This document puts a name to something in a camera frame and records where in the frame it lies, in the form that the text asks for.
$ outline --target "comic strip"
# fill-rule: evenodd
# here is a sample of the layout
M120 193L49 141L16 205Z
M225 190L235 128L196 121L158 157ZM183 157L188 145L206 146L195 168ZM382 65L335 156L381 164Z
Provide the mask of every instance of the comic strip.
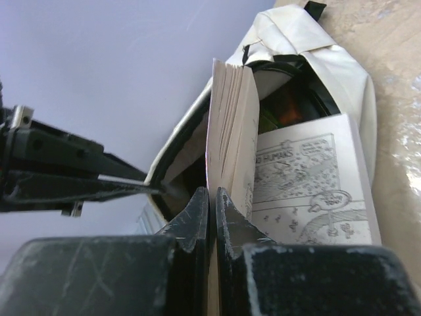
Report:
M367 244L371 239L365 203L339 190L314 196L311 205L255 211L253 223L281 244Z
M339 190L333 134L282 142L256 154L253 203Z

